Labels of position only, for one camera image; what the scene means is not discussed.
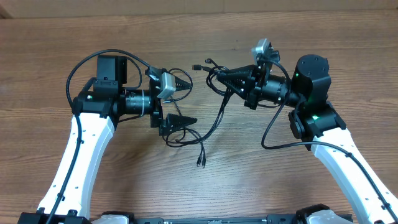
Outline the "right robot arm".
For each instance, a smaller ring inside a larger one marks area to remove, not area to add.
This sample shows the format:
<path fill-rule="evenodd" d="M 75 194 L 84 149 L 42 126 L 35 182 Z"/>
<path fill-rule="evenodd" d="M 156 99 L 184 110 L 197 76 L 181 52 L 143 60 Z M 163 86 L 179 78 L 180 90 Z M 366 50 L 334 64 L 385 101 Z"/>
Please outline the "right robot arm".
<path fill-rule="evenodd" d="M 326 58 L 309 54 L 299 58 L 293 75 L 280 64 L 277 51 L 254 53 L 255 63 L 217 68 L 213 75 L 254 110 L 271 101 L 289 113 L 297 142 L 262 147 L 267 150 L 305 146 L 328 169 L 348 199 L 360 223 L 397 223 L 397 197 L 390 193 L 356 147 L 352 135 L 328 101 L 331 85 Z"/>

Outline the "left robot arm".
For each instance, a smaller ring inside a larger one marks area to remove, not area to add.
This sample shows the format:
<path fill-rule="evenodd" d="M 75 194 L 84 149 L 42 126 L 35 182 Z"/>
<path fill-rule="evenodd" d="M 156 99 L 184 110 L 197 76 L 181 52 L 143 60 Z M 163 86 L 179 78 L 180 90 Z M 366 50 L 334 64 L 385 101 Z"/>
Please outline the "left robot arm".
<path fill-rule="evenodd" d="M 195 118 L 162 113 L 163 101 L 177 91 L 191 92 L 193 83 L 170 70 L 155 68 L 139 57 L 118 49 L 95 52 L 96 76 L 90 78 L 77 97 L 69 87 L 66 96 L 72 110 L 69 140 L 54 180 L 34 213 L 21 213 L 19 223 L 88 223 L 93 186 L 104 151 L 123 115 L 137 119 L 148 114 L 150 125 L 161 136 L 196 123 Z"/>

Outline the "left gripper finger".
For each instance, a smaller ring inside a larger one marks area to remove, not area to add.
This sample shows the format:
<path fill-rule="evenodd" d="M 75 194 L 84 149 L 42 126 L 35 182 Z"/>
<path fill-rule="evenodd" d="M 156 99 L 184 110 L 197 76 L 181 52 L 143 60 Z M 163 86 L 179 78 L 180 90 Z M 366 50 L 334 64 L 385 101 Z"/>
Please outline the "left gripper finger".
<path fill-rule="evenodd" d="M 191 90 L 192 84 L 174 76 L 175 91 Z"/>
<path fill-rule="evenodd" d="M 178 131 L 180 129 L 185 128 L 191 124 L 195 124 L 197 122 L 196 118 L 181 116 L 177 114 L 168 114 L 165 119 L 162 120 L 159 126 L 159 134 L 160 135 L 169 135 L 174 131 Z"/>

